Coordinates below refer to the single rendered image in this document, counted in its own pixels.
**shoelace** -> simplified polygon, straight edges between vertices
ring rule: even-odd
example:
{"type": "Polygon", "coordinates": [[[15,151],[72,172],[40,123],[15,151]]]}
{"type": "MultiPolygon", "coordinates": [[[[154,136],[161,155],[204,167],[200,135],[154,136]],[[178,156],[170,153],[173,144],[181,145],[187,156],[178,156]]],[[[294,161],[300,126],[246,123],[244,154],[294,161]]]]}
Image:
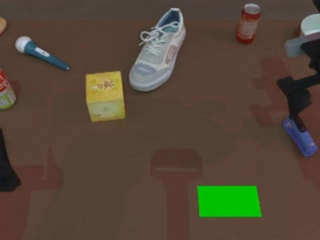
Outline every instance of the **shoelace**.
{"type": "Polygon", "coordinates": [[[174,21],[162,27],[154,26],[151,28],[151,31],[142,31],[140,34],[142,42],[139,44],[139,46],[147,44],[145,46],[145,51],[147,51],[147,53],[158,56],[159,53],[161,53],[161,48],[164,46],[163,44],[166,43],[164,39],[159,38],[159,35],[163,34],[167,36],[168,34],[164,31],[164,29],[167,27],[177,28],[179,27],[179,22],[174,21]]]}

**can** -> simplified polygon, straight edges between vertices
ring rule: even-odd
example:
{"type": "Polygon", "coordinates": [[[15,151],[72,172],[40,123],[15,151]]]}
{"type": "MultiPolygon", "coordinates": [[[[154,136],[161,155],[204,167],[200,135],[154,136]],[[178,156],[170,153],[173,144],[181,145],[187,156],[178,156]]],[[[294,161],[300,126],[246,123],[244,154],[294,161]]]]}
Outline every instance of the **can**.
{"type": "Polygon", "coordinates": [[[0,110],[11,108],[16,99],[5,72],[0,69],[0,110]]]}
{"type": "Polygon", "coordinates": [[[241,19],[236,33],[236,39],[243,44],[251,44],[256,36],[258,22],[260,20],[260,6],[255,3],[244,5],[241,19]]]}

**sneaker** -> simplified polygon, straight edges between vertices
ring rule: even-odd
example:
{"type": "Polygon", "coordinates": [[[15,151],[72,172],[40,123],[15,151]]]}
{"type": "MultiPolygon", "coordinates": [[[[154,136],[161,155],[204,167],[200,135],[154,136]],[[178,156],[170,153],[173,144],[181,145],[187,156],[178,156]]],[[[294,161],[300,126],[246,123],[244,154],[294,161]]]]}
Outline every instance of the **sneaker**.
{"type": "Polygon", "coordinates": [[[151,31],[140,34],[144,45],[129,74],[130,85],[137,91],[149,92],[171,76],[178,52],[185,39],[184,17],[179,8],[171,8],[151,31]]]}

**shoe sole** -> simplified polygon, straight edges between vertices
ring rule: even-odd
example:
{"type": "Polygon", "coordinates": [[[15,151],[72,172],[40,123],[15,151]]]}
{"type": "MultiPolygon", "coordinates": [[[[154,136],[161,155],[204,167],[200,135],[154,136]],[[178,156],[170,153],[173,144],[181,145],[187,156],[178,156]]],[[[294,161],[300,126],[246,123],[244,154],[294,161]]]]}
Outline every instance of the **shoe sole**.
{"type": "Polygon", "coordinates": [[[181,40],[180,44],[178,45],[177,54],[175,55],[173,61],[171,62],[168,71],[165,74],[163,74],[161,77],[158,77],[157,79],[153,80],[152,82],[148,82],[145,84],[137,84],[137,83],[134,83],[130,80],[129,81],[130,85],[134,90],[139,91],[139,92],[150,92],[150,91],[153,91],[153,90],[159,88],[161,85],[163,85],[166,81],[169,80],[169,78],[171,77],[171,75],[174,71],[176,59],[178,57],[180,48],[185,41],[186,33],[187,33],[186,30],[184,30],[182,40],[181,40]]]}

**green rectangle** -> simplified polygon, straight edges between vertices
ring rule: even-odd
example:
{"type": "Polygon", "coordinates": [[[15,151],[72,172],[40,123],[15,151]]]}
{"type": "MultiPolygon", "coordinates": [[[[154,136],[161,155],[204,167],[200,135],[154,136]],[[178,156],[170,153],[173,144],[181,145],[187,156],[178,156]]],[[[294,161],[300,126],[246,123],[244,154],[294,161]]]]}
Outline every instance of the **green rectangle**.
{"type": "Polygon", "coordinates": [[[256,186],[198,186],[200,218],[261,218],[256,186]]]}

